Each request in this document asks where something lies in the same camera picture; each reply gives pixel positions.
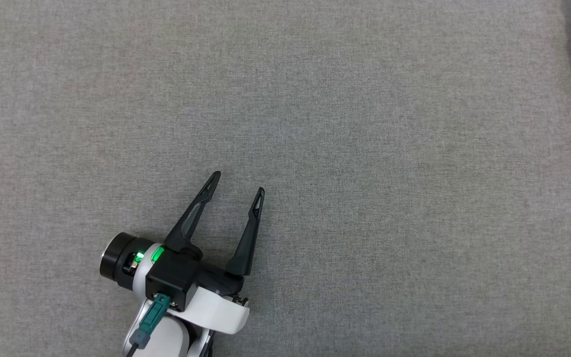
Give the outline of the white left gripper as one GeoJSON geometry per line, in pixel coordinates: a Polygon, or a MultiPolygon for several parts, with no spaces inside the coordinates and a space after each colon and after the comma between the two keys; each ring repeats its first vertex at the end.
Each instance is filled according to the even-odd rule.
{"type": "MultiPolygon", "coordinates": [[[[193,233],[206,204],[211,201],[221,178],[215,171],[199,190],[165,239],[165,246],[175,253],[202,254],[192,242],[193,233]]],[[[225,270],[184,255],[173,255],[171,286],[179,289],[168,312],[192,323],[224,334],[236,334],[249,316],[249,298],[241,296],[244,278],[252,271],[260,228],[265,190],[260,187],[248,212],[248,221],[236,251],[225,270]]]]}

